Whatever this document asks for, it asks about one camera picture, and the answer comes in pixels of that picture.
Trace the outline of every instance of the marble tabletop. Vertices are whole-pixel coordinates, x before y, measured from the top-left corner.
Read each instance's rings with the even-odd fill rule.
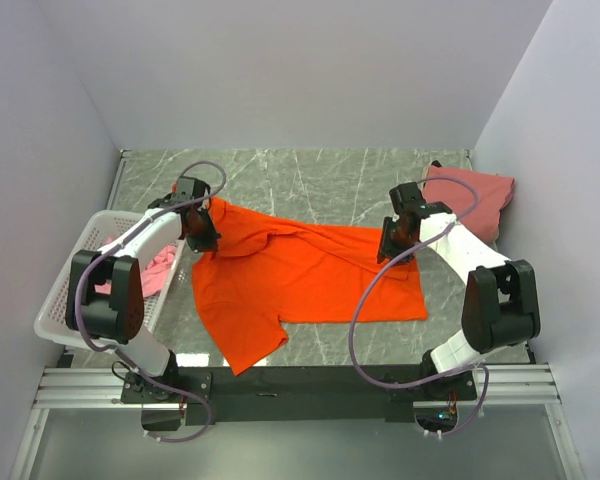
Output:
[[[162,150],[125,152],[111,208],[143,212],[165,195],[181,171],[197,160],[213,160],[228,175],[220,196],[279,217],[303,222],[381,227],[393,213],[389,189],[422,178],[438,160],[444,166],[471,168],[466,150],[258,149]],[[211,185],[220,176],[201,166],[195,175]],[[422,354],[460,328],[464,285],[435,253],[417,254],[429,318],[419,322],[380,322],[356,327],[363,364],[419,363]],[[194,254],[185,248],[167,293],[154,334],[178,354],[181,365],[226,365],[200,323],[191,290]],[[346,324],[285,324],[286,345],[260,365],[343,365],[351,363]],[[108,366],[108,354],[76,353],[74,367]],[[491,363],[528,363],[522,345],[489,358]]]

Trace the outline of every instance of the gray wall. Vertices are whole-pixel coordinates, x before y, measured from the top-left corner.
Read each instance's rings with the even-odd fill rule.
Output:
[[[58,349],[34,318],[117,152],[33,0],[0,0],[0,479],[22,438],[43,366]]]
[[[556,0],[480,137],[517,178],[502,250],[536,268],[549,360],[589,478],[600,478],[600,0]]]
[[[38,0],[130,148],[473,147],[550,0]]]

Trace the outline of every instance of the orange cloth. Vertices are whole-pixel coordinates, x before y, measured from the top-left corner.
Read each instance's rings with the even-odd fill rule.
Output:
[[[380,229],[313,225],[214,198],[222,235],[193,267],[200,319],[238,375],[287,342],[280,322],[346,323],[380,266]],[[415,259],[394,267],[367,300],[361,322],[424,320]]]

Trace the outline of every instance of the white laundry basket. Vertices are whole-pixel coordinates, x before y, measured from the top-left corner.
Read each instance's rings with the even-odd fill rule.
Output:
[[[96,213],[85,227],[82,235],[71,251],[71,255],[62,267],[62,271],[51,287],[51,292],[36,318],[34,329],[39,337],[52,340],[61,345],[69,347],[87,348],[79,332],[67,327],[65,311],[67,307],[67,295],[69,291],[69,272],[71,270],[71,259],[78,250],[98,250],[107,243],[109,238],[117,238],[131,228],[142,218],[140,213],[118,212],[104,210]],[[184,241],[177,240],[177,247],[173,265],[162,290],[155,295],[144,299],[144,325],[153,331],[158,315],[162,309],[173,274],[182,256]]]

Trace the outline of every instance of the purple cable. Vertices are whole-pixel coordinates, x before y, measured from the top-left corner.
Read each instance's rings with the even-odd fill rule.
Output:
[[[167,437],[160,437],[159,435],[157,435],[153,432],[147,433],[148,436],[155,438],[158,441],[165,442],[165,443],[187,442],[189,440],[193,440],[194,438],[197,438],[200,435],[202,435],[202,433],[204,433],[204,431],[207,428],[209,428],[209,425],[211,425],[211,421],[213,418],[211,406],[200,395],[197,395],[192,392],[187,392],[185,390],[180,390],[178,388],[170,387],[169,385],[165,385],[163,383],[160,383],[160,382],[154,380],[153,378],[151,378],[151,375],[149,375],[146,371],[144,371],[140,367],[138,367],[138,365],[131,358],[129,358],[123,352],[119,351],[115,345],[103,345],[103,346],[96,345],[93,342],[93,340],[91,339],[91,337],[89,336],[89,333],[87,332],[87,329],[84,326],[84,319],[82,318],[82,311],[81,311],[82,310],[81,309],[81,306],[82,306],[81,298],[82,298],[82,292],[84,291],[85,285],[87,283],[87,279],[89,278],[89,275],[91,274],[91,272],[93,272],[93,270],[101,262],[103,262],[106,258],[108,258],[111,255],[118,252],[124,246],[124,243],[130,242],[131,240],[136,238],[140,234],[140,232],[142,232],[154,220],[160,218],[161,216],[163,216],[169,212],[172,212],[176,209],[179,209],[182,207],[189,207],[191,205],[197,205],[199,203],[204,202],[205,200],[209,200],[211,197],[217,195],[220,192],[220,190],[222,190],[224,188],[224,186],[227,184],[226,172],[220,165],[218,165],[215,162],[208,161],[208,160],[200,160],[198,162],[192,163],[191,165],[189,165],[187,168],[185,168],[182,171],[182,173],[178,176],[178,178],[182,177],[185,173],[187,173],[192,168],[197,167],[198,165],[210,165],[210,166],[214,167],[215,169],[217,169],[220,172],[220,174],[222,175],[222,181],[220,182],[220,185],[215,190],[209,192],[208,194],[206,194],[200,198],[195,198],[193,200],[187,200],[186,202],[181,202],[181,203],[178,203],[171,207],[164,208],[164,209],[160,210],[159,212],[156,212],[153,215],[151,215],[150,217],[146,218],[141,223],[135,225],[133,227],[133,229],[131,230],[131,232],[128,234],[128,236],[125,238],[123,243],[118,243],[118,244],[113,245],[110,249],[102,252],[102,254],[98,258],[96,258],[91,264],[89,264],[89,266],[84,270],[84,272],[80,276],[80,279],[78,280],[78,285],[76,286],[76,295],[75,295],[75,298],[73,299],[74,314],[76,316],[76,325],[78,326],[78,331],[80,332],[80,335],[82,336],[82,339],[84,340],[84,343],[86,343],[87,346],[89,348],[91,348],[91,350],[93,350],[95,352],[106,352],[108,350],[114,350],[116,355],[118,355],[118,357],[120,357],[120,359],[122,361],[127,363],[129,365],[129,367],[136,369],[137,373],[142,378],[144,378],[147,382],[155,385],[156,387],[158,387],[162,390],[188,397],[191,400],[194,400],[194,401],[200,403],[207,411],[207,419],[205,421],[205,424],[198,431],[196,431],[195,433],[192,433],[189,436],[182,437],[182,438],[167,438]]]
[[[466,183],[466,182],[464,182],[462,180],[459,180],[457,178],[440,175],[440,176],[437,176],[437,177],[424,178],[422,180],[417,181],[416,183],[430,182],[430,181],[433,181],[433,180],[447,180],[447,181],[450,181],[450,182],[457,183],[457,184],[462,185],[463,187],[465,187],[473,195],[473,203],[471,204],[471,206],[469,208],[467,208],[464,212],[458,214],[457,217],[456,217],[456,220],[460,220],[461,218],[463,218],[466,215],[468,215],[469,213],[471,213],[473,210],[475,210],[475,208],[480,203],[480,196],[478,195],[478,192],[471,185],[469,185],[468,183]],[[437,373],[435,375],[430,375],[428,377],[425,377],[425,378],[422,378],[422,379],[419,379],[419,380],[414,380],[412,382],[407,382],[407,383],[386,383],[386,382],[381,382],[381,381],[376,380],[375,378],[371,377],[370,375],[368,375],[362,369],[362,367],[360,366],[360,363],[358,362],[358,359],[356,358],[356,353],[355,353],[355,349],[354,349],[354,345],[353,345],[353,337],[354,337],[354,329],[355,329],[356,323],[358,321],[358,317],[360,316],[360,312],[362,311],[362,307],[364,306],[364,303],[366,302],[367,298],[371,294],[371,291],[374,289],[374,287],[377,285],[377,283],[380,281],[380,279],[385,275],[385,273],[387,273],[387,271],[391,267],[393,267],[394,265],[398,264],[404,258],[408,257],[409,255],[413,255],[418,250],[422,250],[426,246],[431,245],[432,243],[435,243],[438,240],[440,240],[442,237],[444,237],[445,235],[447,235],[453,229],[454,226],[455,226],[455,222],[454,223],[450,223],[439,234],[434,235],[433,237],[431,237],[428,240],[425,240],[424,242],[421,242],[421,243],[418,243],[417,245],[414,245],[413,247],[407,249],[406,251],[404,251],[401,254],[397,255],[396,257],[392,258],[376,274],[376,276],[373,278],[373,280],[371,280],[371,283],[369,284],[369,286],[366,288],[366,290],[362,294],[362,297],[360,297],[360,301],[358,302],[358,305],[356,306],[355,312],[353,313],[353,317],[351,318],[351,322],[349,323],[349,335],[348,335],[349,355],[351,356],[351,362],[353,363],[353,368],[367,382],[369,382],[369,383],[371,383],[371,384],[373,384],[373,385],[375,385],[377,387],[380,387],[380,388],[386,388],[388,390],[403,390],[403,389],[415,388],[415,387],[420,387],[420,386],[422,386],[422,385],[424,385],[426,383],[433,382],[435,380],[439,380],[441,378],[444,378],[444,377],[447,377],[447,376],[450,376],[450,375],[457,375],[459,373],[464,373],[464,372],[467,372],[469,370],[473,370],[476,366],[479,367],[479,368],[481,368],[482,370],[484,370],[484,372],[485,372],[484,387],[483,387],[483,390],[482,390],[482,395],[480,396],[480,399],[478,400],[478,403],[477,403],[475,409],[473,410],[473,412],[471,412],[471,414],[469,415],[469,417],[467,418],[467,420],[465,420],[461,425],[457,426],[456,428],[454,428],[453,430],[451,430],[449,432],[443,433],[442,435],[450,435],[450,434],[456,433],[459,430],[461,430],[462,428],[464,428],[466,425],[469,424],[469,422],[471,422],[476,417],[476,415],[478,414],[478,411],[480,411],[480,408],[482,408],[482,404],[484,403],[484,399],[485,399],[486,393],[487,393],[487,386],[488,386],[488,383],[489,383],[489,370],[487,369],[487,367],[485,365],[483,365],[483,364],[479,364],[479,365],[476,365],[476,366],[474,366],[474,365],[464,365],[464,366],[452,368],[451,370],[447,370],[446,372],[441,372],[441,373]]]

